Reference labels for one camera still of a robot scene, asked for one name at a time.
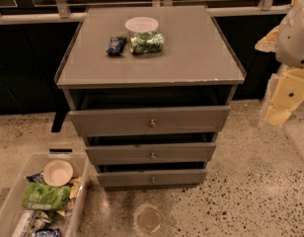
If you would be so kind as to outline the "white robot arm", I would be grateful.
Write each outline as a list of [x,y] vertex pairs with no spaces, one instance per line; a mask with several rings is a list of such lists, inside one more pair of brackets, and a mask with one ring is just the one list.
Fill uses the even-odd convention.
[[277,79],[265,121],[284,124],[304,101],[304,0],[292,0],[292,8],[255,49],[274,52],[276,60],[287,69]]

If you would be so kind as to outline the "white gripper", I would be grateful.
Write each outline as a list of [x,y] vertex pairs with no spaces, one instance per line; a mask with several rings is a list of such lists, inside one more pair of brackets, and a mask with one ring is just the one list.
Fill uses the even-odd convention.
[[[275,52],[277,33],[278,26],[255,44],[255,50]],[[279,76],[272,97],[273,106],[268,107],[264,120],[271,125],[283,125],[291,116],[291,112],[296,110],[303,101],[304,69],[293,67]]]

